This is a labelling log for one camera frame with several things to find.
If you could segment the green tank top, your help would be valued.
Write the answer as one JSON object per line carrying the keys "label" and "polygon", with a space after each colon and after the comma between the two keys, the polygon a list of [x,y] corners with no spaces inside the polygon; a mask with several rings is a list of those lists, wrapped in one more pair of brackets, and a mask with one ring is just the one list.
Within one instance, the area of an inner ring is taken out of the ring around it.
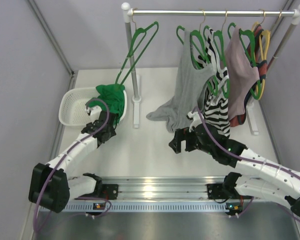
{"label": "green tank top", "polygon": [[122,84],[98,85],[96,91],[99,93],[97,97],[103,100],[109,108],[109,111],[117,115],[116,124],[119,123],[125,108],[125,86]]}

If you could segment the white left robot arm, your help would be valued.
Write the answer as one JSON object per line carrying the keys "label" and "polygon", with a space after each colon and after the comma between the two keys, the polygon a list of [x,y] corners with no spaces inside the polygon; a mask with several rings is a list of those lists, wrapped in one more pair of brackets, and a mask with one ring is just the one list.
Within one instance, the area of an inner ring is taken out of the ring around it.
{"label": "white left robot arm", "polygon": [[94,173],[81,176],[73,173],[91,152],[116,135],[118,119],[118,114],[101,111],[98,119],[86,124],[62,153],[45,164],[38,163],[32,171],[29,201],[59,213],[70,200],[105,196],[101,177]]}

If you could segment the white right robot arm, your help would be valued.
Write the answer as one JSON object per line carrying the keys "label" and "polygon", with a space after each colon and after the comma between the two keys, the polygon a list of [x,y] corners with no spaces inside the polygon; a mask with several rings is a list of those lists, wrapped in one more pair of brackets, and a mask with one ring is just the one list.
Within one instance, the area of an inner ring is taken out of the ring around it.
{"label": "white right robot arm", "polygon": [[219,164],[233,168],[223,181],[228,198],[249,196],[271,201],[300,217],[300,172],[268,160],[245,144],[218,133],[207,124],[177,129],[168,144],[176,154],[185,141],[185,151],[203,151]]}

